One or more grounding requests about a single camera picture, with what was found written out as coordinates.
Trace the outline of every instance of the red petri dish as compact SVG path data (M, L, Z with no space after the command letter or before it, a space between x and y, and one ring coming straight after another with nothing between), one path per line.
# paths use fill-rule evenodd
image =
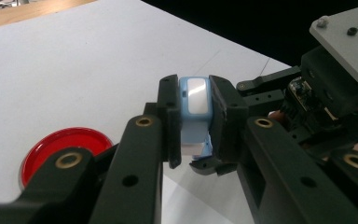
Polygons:
M84 147L93 156L112 146L112 142L103 133L89 128L68 128L49 134L30 150L21 165L22 188L25 188L33 174L49 156L67 147Z

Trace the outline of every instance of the light blue object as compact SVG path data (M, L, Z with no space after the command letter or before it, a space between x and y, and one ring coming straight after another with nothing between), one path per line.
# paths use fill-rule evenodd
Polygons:
M212 156L212 143L211 143L211 136L208 134L208 136L205 139L205 145L202 149L202 152L199 156L193 156L193 160L197 161L206 157Z
M207 77L182 77L181 91L181 143L186 145L204 143L204 149L196 157L212 154L208 134L213 117L211 82Z

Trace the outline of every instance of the gray metal plate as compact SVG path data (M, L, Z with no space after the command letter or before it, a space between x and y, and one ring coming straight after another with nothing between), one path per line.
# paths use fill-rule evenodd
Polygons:
M358 82L358 32L347 35L348 29L358 29L358 8L329 17L329 23L321 28L314 21L310 33Z

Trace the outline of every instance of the bolt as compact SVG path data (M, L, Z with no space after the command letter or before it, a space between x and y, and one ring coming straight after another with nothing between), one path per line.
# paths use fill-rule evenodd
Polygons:
M245 90L245 84L243 84L243 83L241 83L240 85L238 85L238 89L240 90L240 91L244 91Z
M351 27L348 29L347 35L356 35L356 33L357 33L357 28Z
M319 28L324 28L329 23L329 20L330 18L328 16L322 16L321 18L319 18L319 20L316 21L316 26Z

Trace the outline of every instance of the white table surface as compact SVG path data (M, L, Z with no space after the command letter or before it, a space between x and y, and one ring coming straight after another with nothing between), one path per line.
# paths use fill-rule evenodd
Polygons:
M88 127L119 142L156 102L158 81L216 75L233 85L288 66L137 0L99 0L0 27L0 203L46 135ZM253 223L237 174L164 165L162 223Z

